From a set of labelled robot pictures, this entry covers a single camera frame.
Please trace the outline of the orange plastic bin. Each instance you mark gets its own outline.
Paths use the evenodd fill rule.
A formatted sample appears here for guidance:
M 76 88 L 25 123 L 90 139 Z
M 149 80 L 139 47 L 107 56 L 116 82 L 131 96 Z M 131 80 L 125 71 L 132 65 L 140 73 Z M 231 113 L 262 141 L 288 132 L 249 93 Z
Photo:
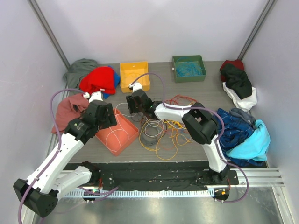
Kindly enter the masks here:
M 116 108 L 114 114 L 117 125 L 99 130 L 96 137 L 114 156 L 118 156 L 139 136 L 139 129 Z

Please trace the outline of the blue striped cloth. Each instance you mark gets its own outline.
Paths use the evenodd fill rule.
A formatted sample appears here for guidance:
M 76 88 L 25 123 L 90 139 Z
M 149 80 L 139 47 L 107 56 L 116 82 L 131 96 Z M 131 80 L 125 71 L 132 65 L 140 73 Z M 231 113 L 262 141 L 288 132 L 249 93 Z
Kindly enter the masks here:
M 252 128 L 252 126 L 244 122 L 242 119 L 230 115 L 229 112 L 221 108 L 219 108 L 216 113 L 222 118 L 224 123 L 224 132 L 219 139 L 219 144 L 224 156 L 239 167 L 264 167 L 266 161 L 234 159 L 226 155 L 228 150 L 236 147 L 250 137 L 256 129 L 256 126 L 255 128 Z

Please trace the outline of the yellow plastic bin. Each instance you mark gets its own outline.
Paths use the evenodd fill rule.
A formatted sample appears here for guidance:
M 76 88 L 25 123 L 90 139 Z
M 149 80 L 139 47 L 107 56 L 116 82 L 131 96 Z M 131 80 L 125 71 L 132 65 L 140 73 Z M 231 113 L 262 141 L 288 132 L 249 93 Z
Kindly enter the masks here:
M 128 85 L 136 80 L 140 75 L 148 73 L 148 62 L 120 63 L 120 87 L 123 93 L 132 92 Z

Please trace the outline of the dark red cloth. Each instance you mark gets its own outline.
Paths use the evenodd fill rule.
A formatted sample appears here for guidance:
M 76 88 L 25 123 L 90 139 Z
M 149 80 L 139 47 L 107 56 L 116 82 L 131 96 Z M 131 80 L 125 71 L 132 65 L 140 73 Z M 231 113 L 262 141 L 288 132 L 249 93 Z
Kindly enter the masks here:
M 220 67 L 220 71 L 222 71 L 227 64 L 231 64 L 231 65 L 233 65 L 234 67 L 236 67 L 236 68 L 238 68 L 240 70 L 244 70 L 243 62 L 241 60 L 239 60 L 239 59 L 236 59 L 236 60 L 233 60 L 233 61 L 226 60 L 222 64 L 222 66 Z

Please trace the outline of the grey blue cloth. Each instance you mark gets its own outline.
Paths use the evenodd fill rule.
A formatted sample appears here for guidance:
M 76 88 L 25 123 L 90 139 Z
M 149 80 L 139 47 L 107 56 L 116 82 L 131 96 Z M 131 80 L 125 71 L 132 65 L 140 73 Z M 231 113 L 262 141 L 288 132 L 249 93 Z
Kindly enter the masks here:
M 242 119 L 244 122 L 246 122 L 250 126 L 252 126 L 252 128 L 255 128 L 256 118 L 253 117 L 248 112 L 245 112 L 245 111 L 243 111 L 242 109 L 239 109 L 239 108 L 231 108 L 229 110 L 229 114 L 234 116 L 234 117 L 238 117 L 238 118 Z

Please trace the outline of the green plastic bin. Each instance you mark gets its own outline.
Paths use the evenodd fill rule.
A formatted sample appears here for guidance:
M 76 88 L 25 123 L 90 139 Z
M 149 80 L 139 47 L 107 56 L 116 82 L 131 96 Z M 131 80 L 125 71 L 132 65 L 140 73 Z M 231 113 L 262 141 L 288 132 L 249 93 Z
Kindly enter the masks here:
M 172 70 L 175 83 L 202 82 L 206 69 L 201 55 L 173 56 Z

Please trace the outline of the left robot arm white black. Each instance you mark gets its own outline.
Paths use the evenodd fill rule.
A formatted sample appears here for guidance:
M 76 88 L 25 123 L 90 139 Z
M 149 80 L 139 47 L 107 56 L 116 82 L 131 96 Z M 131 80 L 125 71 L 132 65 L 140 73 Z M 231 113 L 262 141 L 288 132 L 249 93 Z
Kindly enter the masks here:
M 58 175 L 99 130 L 116 124 L 111 103 L 101 100 L 90 102 L 81 118 L 69 122 L 60 142 L 38 169 L 27 179 L 15 181 L 13 188 L 21 204 L 44 218 L 68 192 L 83 184 L 95 186 L 99 182 L 100 171 L 87 161 L 62 178 Z

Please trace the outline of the black cloth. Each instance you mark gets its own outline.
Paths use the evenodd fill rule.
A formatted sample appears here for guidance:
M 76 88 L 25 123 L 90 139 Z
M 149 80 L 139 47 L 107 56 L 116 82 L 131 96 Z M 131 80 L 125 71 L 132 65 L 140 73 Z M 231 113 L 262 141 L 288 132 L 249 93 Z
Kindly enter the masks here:
M 220 73 L 226 78 L 225 86 L 232 89 L 240 99 L 252 95 L 252 84 L 245 71 L 232 64 L 226 64 Z

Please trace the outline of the left aluminium corner post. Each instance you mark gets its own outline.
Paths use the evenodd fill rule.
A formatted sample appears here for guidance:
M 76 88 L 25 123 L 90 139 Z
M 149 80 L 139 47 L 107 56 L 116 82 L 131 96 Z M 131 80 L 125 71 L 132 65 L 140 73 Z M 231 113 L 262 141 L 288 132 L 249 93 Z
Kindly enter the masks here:
M 70 63 L 63 51 L 63 49 L 61 48 L 54 32 L 52 31 L 46 17 L 44 16 L 41 8 L 39 7 L 38 3 L 36 0 L 28 0 L 29 5 L 31 6 L 34 14 L 36 15 L 37 19 L 39 20 L 42 28 L 44 29 L 46 35 L 48 36 L 50 42 L 52 43 L 54 49 L 56 50 L 56 52 L 58 53 L 61 61 L 63 62 L 64 66 L 68 69 L 70 66 Z

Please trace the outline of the white cloth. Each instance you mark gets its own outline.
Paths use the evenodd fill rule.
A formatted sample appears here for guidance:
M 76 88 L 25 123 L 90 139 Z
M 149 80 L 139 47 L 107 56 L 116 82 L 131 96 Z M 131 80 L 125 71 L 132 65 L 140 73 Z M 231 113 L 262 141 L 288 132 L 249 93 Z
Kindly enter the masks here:
M 257 105 L 257 92 L 256 92 L 256 88 L 252 87 L 252 94 L 251 96 L 244 98 L 244 99 L 240 99 L 238 97 L 238 95 L 235 93 L 234 90 L 226 87 L 226 83 L 223 82 L 223 89 L 224 91 L 227 93 L 227 95 L 231 98 L 231 100 L 233 101 L 234 105 L 236 106 L 236 108 L 238 109 L 242 109 L 245 112 L 248 112 L 251 110 L 252 107 Z

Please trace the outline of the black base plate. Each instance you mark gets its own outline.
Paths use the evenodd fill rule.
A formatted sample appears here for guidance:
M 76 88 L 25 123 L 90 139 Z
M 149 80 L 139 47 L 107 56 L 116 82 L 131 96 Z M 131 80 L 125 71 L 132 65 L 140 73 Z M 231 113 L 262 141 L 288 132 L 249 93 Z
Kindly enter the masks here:
M 238 185 L 236 171 L 227 170 L 226 176 L 218 177 L 208 168 L 206 161 L 168 162 L 85 162 L 98 171 L 88 186 L 119 191 L 192 191 L 208 187 Z

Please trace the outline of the pink cloth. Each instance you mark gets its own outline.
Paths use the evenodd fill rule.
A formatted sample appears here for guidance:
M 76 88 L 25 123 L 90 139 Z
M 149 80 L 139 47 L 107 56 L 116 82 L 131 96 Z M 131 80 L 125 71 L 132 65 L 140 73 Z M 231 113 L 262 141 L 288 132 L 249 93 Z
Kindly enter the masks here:
M 84 97 L 84 93 L 78 93 L 64 98 L 57 106 L 57 112 L 54 115 L 52 103 L 50 103 L 50 114 L 55 120 L 55 124 L 51 130 L 52 134 L 64 132 L 68 123 L 79 118 L 89 106 L 88 99 Z

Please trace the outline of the aluminium corner post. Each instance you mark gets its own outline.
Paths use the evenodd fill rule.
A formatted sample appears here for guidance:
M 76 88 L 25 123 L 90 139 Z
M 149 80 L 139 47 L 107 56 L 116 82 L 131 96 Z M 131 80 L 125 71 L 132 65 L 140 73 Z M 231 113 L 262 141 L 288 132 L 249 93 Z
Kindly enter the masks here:
M 52 31 L 46 17 L 44 16 L 41 8 L 39 7 L 38 3 L 36 0 L 28 0 L 29 5 L 31 6 L 34 14 L 36 15 L 37 19 L 39 20 L 42 28 L 44 29 L 46 35 L 48 36 L 50 42 L 52 43 L 54 49 L 56 50 L 56 52 L 58 53 L 61 61 L 63 62 L 64 66 L 68 69 L 70 66 L 70 63 L 63 51 L 63 49 L 61 48 L 54 32 Z
M 274 8 L 275 4 L 276 4 L 277 0 L 267 0 L 265 6 L 263 7 L 257 21 L 255 22 L 250 35 L 248 36 L 246 42 L 244 43 L 240 54 L 238 55 L 238 60 L 243 60 L 246 53 L 248 52 L 248 50 L 250 49 L 253 41 L 255 40 L 255 38 L 257 37 L 260 29 L 262 28 L 263 24 L 265 23 L 267 17 L 269 16 L 269 14 L 271 13 L 272 9 Z

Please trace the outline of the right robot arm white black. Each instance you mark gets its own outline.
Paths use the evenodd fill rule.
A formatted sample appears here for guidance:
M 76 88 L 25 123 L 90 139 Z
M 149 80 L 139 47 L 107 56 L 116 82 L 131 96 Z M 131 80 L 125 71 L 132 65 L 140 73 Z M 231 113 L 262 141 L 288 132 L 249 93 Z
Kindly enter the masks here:
M 211 110 L 201 103 L 179 106 L 153 101 L 143 90 L 134 91 L 126 96 L 126 100 L 130 113 L 141 112 L 148 119 L 172 120 L 184 124 L 191 138 L 204 148 L 212 181 L 222 184 L 227 180 L 229 166 L 219 146 L 218 122 Z

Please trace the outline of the light blue cloth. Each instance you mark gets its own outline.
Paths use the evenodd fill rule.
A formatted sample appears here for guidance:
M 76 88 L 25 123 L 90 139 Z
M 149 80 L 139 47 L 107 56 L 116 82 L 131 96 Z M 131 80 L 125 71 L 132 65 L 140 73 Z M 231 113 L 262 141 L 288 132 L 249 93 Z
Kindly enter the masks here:
M 226 155 L 234 159 L 266 161 L 271 142 L 266 125 L 260 119 L 255 122 L 256 129 L 244 142 L 228 150 Z

